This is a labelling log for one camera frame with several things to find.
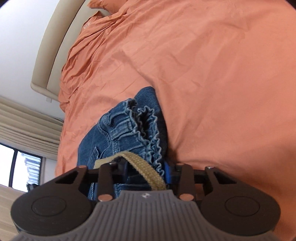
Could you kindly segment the beige upholstered headboard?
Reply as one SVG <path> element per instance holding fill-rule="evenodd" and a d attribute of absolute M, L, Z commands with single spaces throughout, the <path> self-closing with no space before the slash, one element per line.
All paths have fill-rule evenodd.
<path fill-rule="evenodd" d="M 62 67 L 84 23 L 98 11 L 103 16 L 109 15 L 104 9 L 89 8 L 88 3 L 59 1 L 47 25 L 36 57 L 31 88 L 49 99 L 58 99 Z"/>

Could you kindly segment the orange duvet cover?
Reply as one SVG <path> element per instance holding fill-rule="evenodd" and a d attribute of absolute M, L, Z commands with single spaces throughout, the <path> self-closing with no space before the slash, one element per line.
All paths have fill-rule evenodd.
<path fill-rule="evenodd" d="M 295 238 L 295 9 L 286 1 L 127 1 L 92 16 L 69 50 L 56 175 L 100 117 L 152 86 L 168 154 L 274 197 Z"/>

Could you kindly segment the blue denim jeans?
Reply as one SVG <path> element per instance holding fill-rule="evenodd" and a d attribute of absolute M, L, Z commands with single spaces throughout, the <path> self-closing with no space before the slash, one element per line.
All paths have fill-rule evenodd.
<path fill-rule="evenodd" d="M 165 177 L 168 134 L 155 89 L 145 87 L 134 98 L 105 113 L 78 148 L 78 165 L 94 169 L 95 161 L 128 151 Z"/>

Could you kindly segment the beige curtain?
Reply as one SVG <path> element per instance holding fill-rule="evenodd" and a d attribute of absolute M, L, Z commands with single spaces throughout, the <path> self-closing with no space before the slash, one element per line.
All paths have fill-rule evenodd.
<path fill-rule="evenodd" d="M 63 122 L 1 97 L 1 143 L 57 160 Z"/>

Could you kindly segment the orange pillow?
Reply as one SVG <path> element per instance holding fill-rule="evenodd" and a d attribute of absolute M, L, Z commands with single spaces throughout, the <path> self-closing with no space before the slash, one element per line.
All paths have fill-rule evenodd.
<path fill-rule="evenodd" d="M 114 14 L 127 2 L 127 0 L 91 0 L 88 7 L 91 9 L 104 9 Z"/>

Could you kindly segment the black framed window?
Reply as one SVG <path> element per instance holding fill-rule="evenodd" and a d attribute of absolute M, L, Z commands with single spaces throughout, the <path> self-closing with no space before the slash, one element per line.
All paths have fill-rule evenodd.
<path fill-rule="evenodd" d="M 28 192 L 40 185 L 42 157 L 1 144 L 1 185 Z"/>

